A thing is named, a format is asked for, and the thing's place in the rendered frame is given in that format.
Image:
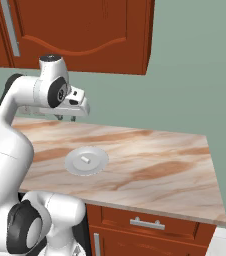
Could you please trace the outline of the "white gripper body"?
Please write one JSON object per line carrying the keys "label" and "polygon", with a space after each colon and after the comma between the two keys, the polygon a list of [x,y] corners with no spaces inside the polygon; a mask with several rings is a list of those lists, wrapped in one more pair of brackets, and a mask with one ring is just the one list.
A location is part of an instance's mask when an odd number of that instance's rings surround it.
{"label": "white gripper body", "polygon": [[71,105],[69,102],[65,101],[56,108],[40,108],[39,111],[43,114],[88,116],[90,113],[90,106],[87,98],[84,98],[80,105]]}

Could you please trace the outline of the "grey round plate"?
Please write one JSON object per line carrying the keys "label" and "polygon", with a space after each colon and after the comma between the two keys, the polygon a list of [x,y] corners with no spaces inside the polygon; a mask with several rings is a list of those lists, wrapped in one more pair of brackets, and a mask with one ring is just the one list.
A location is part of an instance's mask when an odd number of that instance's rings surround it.
{"label": "grey round plate", "polygon": [[[83,162],[81,156],[89,158],[90,163]],[[91,176],[104,170],[108,162],[109,157],[104,150],[94,146],[79,147],[65,157],[65,169],[74,175]]]}

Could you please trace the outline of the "black appliance front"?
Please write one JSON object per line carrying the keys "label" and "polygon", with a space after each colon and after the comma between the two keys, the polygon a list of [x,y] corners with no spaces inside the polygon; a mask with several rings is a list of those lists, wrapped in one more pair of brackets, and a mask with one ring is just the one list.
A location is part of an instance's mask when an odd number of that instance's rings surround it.
{"label": "black appliance front", "polygon": [[73,234],[76,241],[86,252],[86,256],[92,256],[87,210],[84,203],[78,207],[75,225],[73,226]]}

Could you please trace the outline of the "red-brown drawer front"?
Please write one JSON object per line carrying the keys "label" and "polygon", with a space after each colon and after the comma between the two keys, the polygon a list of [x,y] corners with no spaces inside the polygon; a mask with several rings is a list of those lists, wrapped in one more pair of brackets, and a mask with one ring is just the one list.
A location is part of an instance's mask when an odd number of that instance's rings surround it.
{"label": "red-brown drawer front", "polygon": [[[130,220],[139,217],[142,221],[154,222],[159,220],[165,225],[164,230],[134,226]],[[109,207],[102,208],[102,223],[108,226],[116,225],[128,231],[141,232],[144,234],[160,234],[174,237],[193,239],[196,234],[197,224],[192,221],[175,219],[170,217],[139,213],[134,211],[120,210]]]}

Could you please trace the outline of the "red-brown base cupboard door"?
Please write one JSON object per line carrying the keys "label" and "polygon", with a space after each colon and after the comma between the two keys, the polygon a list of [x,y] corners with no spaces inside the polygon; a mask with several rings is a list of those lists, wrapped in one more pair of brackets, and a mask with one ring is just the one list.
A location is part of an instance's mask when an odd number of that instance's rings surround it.
{"label": "red-brown base cupboard door", "polygon": [[113,229],[89,227],[92,256],[94,233],[99,233],[101,256],[206,256],[208,245],[174,242]]}

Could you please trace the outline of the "wide red-brown wall cupboard door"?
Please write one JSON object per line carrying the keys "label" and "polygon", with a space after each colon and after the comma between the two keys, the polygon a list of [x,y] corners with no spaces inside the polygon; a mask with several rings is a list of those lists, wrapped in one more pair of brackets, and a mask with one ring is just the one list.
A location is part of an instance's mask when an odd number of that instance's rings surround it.
{"label": "wide red-brown wall cupboard door", "polygon": [[155,0],[8,0],[20,56],[39,67],[58,54],[70,71],[144,75],[151,53]]}

